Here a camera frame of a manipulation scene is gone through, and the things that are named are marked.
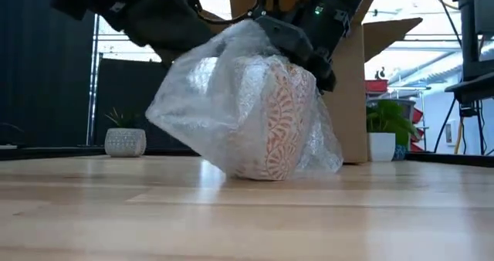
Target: white pot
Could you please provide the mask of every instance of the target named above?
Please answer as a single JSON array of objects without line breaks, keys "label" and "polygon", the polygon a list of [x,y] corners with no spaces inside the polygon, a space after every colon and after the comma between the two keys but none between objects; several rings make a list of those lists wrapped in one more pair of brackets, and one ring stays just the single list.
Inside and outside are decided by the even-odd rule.
[{"label": "white pot", "polygon": [[369,142],[369,160],[370,161],[391,161],[396,148],[395,134],[390,133],[369,133],[367,134]]},{"label": "white pot", "polygon": [[105,152],[112,157],[140,157],[146,150],[146,132],[141,129],[111,128],[105,138]]}]

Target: dark wall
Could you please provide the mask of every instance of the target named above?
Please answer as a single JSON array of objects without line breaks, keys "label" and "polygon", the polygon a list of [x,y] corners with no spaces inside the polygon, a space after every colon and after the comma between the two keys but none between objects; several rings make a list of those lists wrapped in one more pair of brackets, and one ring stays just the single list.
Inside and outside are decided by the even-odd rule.
[{"label": "dark wall", "polygon": [[0,123],[27,144],[86,143],[94,16],[80,22],[50,0],[0,0]]},{"label": "dark wall", "polygon": [[108,128],[113,127],[105,115],[115,108],[118,113],[139,115],[138,127],[146,131],[148,149],[193,153],[145,117],[166,74],[160,63],[102,59],[96,91],[94,144],[104,144]]}]

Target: clear plastic bag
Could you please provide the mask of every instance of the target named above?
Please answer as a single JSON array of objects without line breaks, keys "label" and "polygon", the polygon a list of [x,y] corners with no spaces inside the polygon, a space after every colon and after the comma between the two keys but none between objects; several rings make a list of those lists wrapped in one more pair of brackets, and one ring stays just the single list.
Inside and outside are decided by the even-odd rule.
[{"label": "clear plastic bag", "polygon": [[177,59],[146,117],[227,175],[284,180],[343,164],[316,79],[250,20]]}]

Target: red object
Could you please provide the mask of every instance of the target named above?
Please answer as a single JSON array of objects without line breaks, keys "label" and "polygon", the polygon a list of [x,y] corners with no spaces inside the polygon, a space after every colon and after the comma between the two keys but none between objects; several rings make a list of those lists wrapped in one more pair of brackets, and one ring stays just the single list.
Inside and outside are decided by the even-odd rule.
[{"label": "red object", "polygon": [[411,122],[413,124],[416,124],[416,123],[420,122],[420,120],[422,119],[423,116],[424,116],[424,113],[421,110],[417,110],[416,108],[414,108],[414,116],[413,116],[413,119],[411,120]]},{"label": "red object", "polygon": [[415,144],[411,144],[410,146],[410,151],[412,152],[423,152],[424,149],[420,148],[419,146],[415,145]]},{"label": "red object", "polygon": [[387,80],[366,80],[367,92],[387,92]]},{"label": "red object", "polygon": [[420,139],[416,138],[416,136],[412,135],[411,136],[411,142],[419,142],[422,139],[422,137],[424,136],[424,130],[417,129],[417,132],[418,132],[418,136],[420,137]]}]

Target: wooden floor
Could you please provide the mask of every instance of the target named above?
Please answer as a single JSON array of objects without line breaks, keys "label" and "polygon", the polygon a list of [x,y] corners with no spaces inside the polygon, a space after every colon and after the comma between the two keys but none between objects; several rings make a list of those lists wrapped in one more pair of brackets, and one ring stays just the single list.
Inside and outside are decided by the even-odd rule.
[{"label": "wooden floor", "polygon": [[0,260],[494,260],[494,169],[227,179],[199,158],[0,162]]}]

